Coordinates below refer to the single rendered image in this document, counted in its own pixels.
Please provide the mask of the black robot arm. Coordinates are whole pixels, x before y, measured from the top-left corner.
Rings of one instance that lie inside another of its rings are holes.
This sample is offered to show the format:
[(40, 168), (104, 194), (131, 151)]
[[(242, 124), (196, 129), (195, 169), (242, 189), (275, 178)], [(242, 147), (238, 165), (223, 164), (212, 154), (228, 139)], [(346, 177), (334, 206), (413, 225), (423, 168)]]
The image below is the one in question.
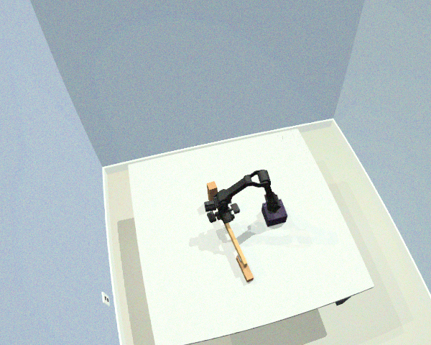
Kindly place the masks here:
[[(258, 175), (260, 183), (256, 183), (252, 181), (252, 178), (255, 175)], [(268, 212), (278, 213), (279, 208), (281, 208), (281, 205), (278, 199), (278, 194), (276, 195), (274, 192), (272, 192), (270, 185), (271, 185), (271, 180), (269, 178), (268, 171), (255, 170), (252, 174), (245, 175), (244, 178), (239, 180), (230, 188), (218, 191), (213, 196), (214, 201), (204, 202), (205, 212), (216, 211), (217, 208), (220, 211), (226, 211), (228, 209), (228, 205), (232, 204), (231, 202), (232, 197), (234, 197), (237, 193), (241, 192), (243, 189), (249, 186), (254, 186), (257, 188), (264, 188), (266, 193), (266, 195), (264, 195), (264, 198), (267, 203)], [(222, 218), (224, 224), (233, 221), (233, 219), (235, 218), (234, 214), (231, 214), (230, 211), (222, 214), (220, 213), (220, 217)]]

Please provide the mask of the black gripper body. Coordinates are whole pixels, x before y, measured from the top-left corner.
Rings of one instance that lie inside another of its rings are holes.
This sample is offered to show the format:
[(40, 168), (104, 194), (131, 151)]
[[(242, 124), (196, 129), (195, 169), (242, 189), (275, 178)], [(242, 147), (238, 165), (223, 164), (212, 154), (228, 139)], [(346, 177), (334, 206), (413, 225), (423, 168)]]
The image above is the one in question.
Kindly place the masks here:
[(228, 211), (230, 211), (230, 213), (232, 213), (232, 211), (233, 211), (234, 214), (238, 214), (238, 213), (240, 213), (240, 208), (238, 207), (237, 203), (234, 203), (234, 204), (231, 204), (231, 208), (228, 207), (228, 209), (226, 211), (220, 211), (218, 209), (218, 212), (216, 212), (215, 214), (213, 211), (211, 211), (211, 212), (207, 213), (207, 217), (209, 219), (209, 222), (212, 223), (212, 222), (216, 221), (216, 218), (218, 218), (218, 219), (221, 218), (220, 213), (222, 214), (222, 213), (226, 213)]

